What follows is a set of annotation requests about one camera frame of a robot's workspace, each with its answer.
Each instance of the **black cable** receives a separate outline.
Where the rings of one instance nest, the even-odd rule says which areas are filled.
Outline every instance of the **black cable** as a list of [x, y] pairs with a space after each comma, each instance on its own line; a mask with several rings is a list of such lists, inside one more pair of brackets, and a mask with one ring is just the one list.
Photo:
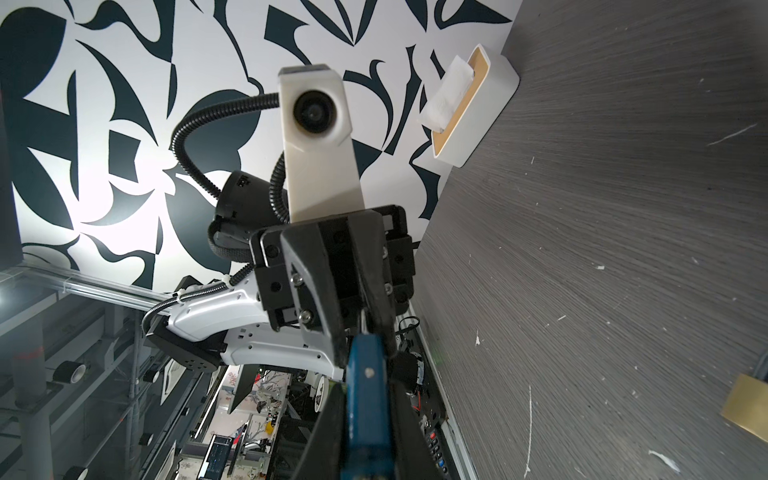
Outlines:
[[[416, 319], [416, 323], [414, 323], [413, 325], [408, 325], [408, 326], [407, 326], [406, 328], [404, 328], [404, 329], [400, 329], [400, 326], [402, 325], [402, 322], [403, 322], [403, 320], [410, 320], [410, 319]], [[408, 332], [410, 332], [411, 330], [414, 330], [414, 329], [418, 328], [418, 327], [419, 327], [419, 325], [421, 325], [421, 324], [422, 324], [422, 321], [421, 321], [421, 319], [420, 319], [420, 318], [418, 318], [418, 317], [417, 317], [417, 316], [415, 316], [415, 315], [411, 315], [411, 316], [406, 316], [406, 317], [403, 317], [403, 318], [401, 318], [401, 319], [400, 319], [400, 321], [399, 321], [399, 322], [397, 322], [397, 328], [398, 328], [398, 330], [397, 330], [397, 332], [395, 332], [395, 334], [396, 334], [396, 335], [402, 335], [402, 334], [404, 334], [404, 333], [408, 333]]]
[[[253, 264], [248, 263], [246, 266], [239, 269], [237, 273], [235, 273], [233, 276], [230, 277], [230, 285], [235, 286], [238, 283], [242, 282], [245, 279], [245, 277], [248, 276], [248, 274], [251, 273], [252, 271], [253, 271]], [[172, 298], [169, 298], [168, 300], [164, 300], [158, 303], [157, 305], [150, 308], [144, 314], [144, 318], [141, 320], [141, 329], [144, 331], [144, 335], [147, 335], [147, 332], [149, 332], [149, 329], [152, 326], [152, 321], [154, 320], [154, 317], [159, 312], [162, 312], [169, 306], [176, 305], [180, 301], [186, 302], [187, 300], [192, 300], [193, 298], [198, 298], [199, 296], [206, 296], [212, 293], [223, 292], [224, 290], [228, 290], [229, 288], [230, 287], [226, 283], [219, 282], [210, 286], [206, 286], [200, 290], [195, 290], [193, 292], [185, 293], [181, 296], [174, 296]]]
[[286, 153], [280, 154], [270, 177], [270, 205], [278, 220], [290, 222], [290, 212], [283, 199], [283, 185], [286, 183]]
[[187, 137], [196, 129], [212, 121], [221, 118], [231, 117], [232, 115], [247, 114], [254, 111], [266, 110], [268, 108], [278, 108], [280, 99], [277, 93], [262, 94], [255, 97], [241, 98], [239, 100], [225, 101], [224, 103], [211, 105], [195, 111], [179, 122], [170, 137], [170, 149], [174, 152], [179, 165], [192, 180], [197, 182], [212, 197], [218, 198], [221, 195], [219, 187], [208, 180], [208, 177], [192, 163], [192, 159], [187, 154], [184, 143]]
[[152, 320], [154, 319], [155, 315], [157, 315], [159, 312], [162, 312], [171, 305], [176, 305], [177, 303], [179, 303], [179, 299], [177, 297], [173, 297], [150, 308], [144, 314], [144, 318], [141, 319], [141, 329], [144, 331], [144, 335], [147, 335], [149, 332], [149, 329], [152, 326]]
[[760, 359], [757, 360], [757, 365], [755, 365], [753, 374], [758, 380], [762, 380], [763, 382], [768, 381], [768, 350], [766, 350], [763, 355], [760, 356]]
[[217, 257], [229, 260], [231, 262], [238, 263], [250, 263], [253, 261], [253, 257], [250, 254], [250, 249], [247, 248], [228, 248], [216, 245], [214, 235], [221, 228], [222, 217], [216, 215], [214, 221], [208, 225], [208, 246], [210, 250], [214, 252]]

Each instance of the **tissue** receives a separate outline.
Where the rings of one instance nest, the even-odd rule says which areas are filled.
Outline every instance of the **tissue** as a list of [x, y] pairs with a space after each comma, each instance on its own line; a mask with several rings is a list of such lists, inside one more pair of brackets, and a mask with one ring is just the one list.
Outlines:
[[440, 87], [422, 109], [419, 119], [428, 129], [442, 133], [451, 121], [458, 104], [462, 103], [464, 95], [475, 78], [475, 71], [461, 58], [454, 57]]

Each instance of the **screw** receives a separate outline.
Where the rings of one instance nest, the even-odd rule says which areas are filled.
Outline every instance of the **screw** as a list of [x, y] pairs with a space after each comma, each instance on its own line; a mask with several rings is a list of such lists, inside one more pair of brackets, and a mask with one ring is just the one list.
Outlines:
[[280, 249], [274, 245], [267, 245], [264, 248], [264, 253], [266, 254], [267, 258], [277, 258], [277, 256], [280, 255]]
[[311, 322], [312, 321], [312, 312], [310, 312], [309, 310], [302, 310], [299, 313], [299, 321], [301, 323], [305, 323], [305, 324]]

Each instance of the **webcam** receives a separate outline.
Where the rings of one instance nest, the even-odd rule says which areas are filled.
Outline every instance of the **webcam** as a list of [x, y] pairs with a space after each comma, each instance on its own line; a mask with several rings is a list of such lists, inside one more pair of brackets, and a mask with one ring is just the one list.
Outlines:
[[365, 209], [342, 78], [304, 65], [277, 81], [291, 223]]

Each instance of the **electronic device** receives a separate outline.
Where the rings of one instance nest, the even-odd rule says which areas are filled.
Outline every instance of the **electronic device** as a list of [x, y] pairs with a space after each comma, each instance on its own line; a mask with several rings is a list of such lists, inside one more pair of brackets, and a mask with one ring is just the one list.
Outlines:
[[232, 449], [232, 438], [214, 435], [208, 444], [208, 451], [203, 458], [197, 480], [220, 480], [227, 466], [227, 460]]

